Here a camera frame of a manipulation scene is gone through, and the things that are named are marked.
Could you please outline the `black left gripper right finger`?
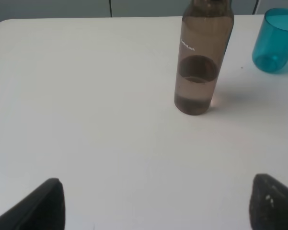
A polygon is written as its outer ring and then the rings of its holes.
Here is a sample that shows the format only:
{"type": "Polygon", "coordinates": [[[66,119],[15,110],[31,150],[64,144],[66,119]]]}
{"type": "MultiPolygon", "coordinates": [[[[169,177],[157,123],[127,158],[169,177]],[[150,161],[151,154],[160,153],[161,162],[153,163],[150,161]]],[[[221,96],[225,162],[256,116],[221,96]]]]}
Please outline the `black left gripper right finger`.
{"type": "Polygon", "coordinates": [[[269,174],[257,174],[249,219],[253,230],[288,230],[288,187],[269,174]]]}

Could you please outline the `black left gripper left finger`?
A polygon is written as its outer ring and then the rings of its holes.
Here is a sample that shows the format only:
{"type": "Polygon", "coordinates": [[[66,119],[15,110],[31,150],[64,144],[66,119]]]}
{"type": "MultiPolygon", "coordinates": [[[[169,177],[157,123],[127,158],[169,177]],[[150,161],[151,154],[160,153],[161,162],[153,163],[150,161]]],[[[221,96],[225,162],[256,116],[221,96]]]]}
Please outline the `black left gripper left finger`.
{"type": "Polygon", "coordinates": [[[66,207],[63,184],[49,178],[0,216],[0,230],[63,230],[66,207]]]}

